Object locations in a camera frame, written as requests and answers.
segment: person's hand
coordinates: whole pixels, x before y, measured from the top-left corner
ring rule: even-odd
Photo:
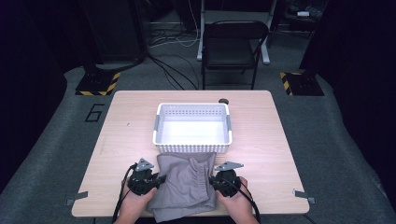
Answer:
[[[145,195],[136,195],[129,190],[127,185],[128,180],[129,178],[125,181],[122,193],[122,197],[124,197],[125,195],[126,196],[122,201],[120,215],[117,218],[117,221],[114,223],[135,223],[140,217],[140,214],[146,209],[147,203],[152,199],[152,197],[154,197],[154,194],[157,192],[157,188],[153,188]]]
[[[250,197],[248,193],[248,181],[240,176],[239,177],[242,184],[241,190]],[[256,218],[253,216],[252,207],[250,201],[245,198],[239,191],[233,197],[224,197],[220,193],[220,191],[216,190],[216,196],[222,204],[224,204],[225,208],[227,209],[228,214],[233,219],[234,222],[237,224],[244,223],[244,224],[253,224],[259,223]]]

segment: gray fabric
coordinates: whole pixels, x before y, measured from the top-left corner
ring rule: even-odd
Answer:
[[[166,175],[148,203],[157,222],[215,209],[216,195],[209,185],[216,153],[163,153],[157,156],[159,176]]]

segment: wooden tabletop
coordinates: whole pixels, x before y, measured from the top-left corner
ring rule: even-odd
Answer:
[[[111,217],[125,172],[141,158],[159,172],[152,135],[160,103],[216,103],[221,98],[230,102],[233,142],[217,155],[215,166],[244,164],[235,171],[247,179],[261,214],[308,212],[308,201],[293,194],[304,188],[269,91],[117,91],[79,189],[88,197],[75,201],[73,216]],[[227,215],[217,203],[216,210],[196,216]]]

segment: white basket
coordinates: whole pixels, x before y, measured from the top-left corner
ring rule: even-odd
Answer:
[[[226,152],[233,141],[226,104],[160,104],[152,141],[161,152]]]

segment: person's left hand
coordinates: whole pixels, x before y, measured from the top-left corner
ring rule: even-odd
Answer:
[[[153,188],[145,195],[136,195],[131,192],[128,188],[128,179],[125,181],[122,197],[125,198],[122,201],[120,208],[120,215],[115,223],[128,223],[132,224],[137,221],[140,214],[146,209],[147,203],[154,197],[157,192],[157,188]]]

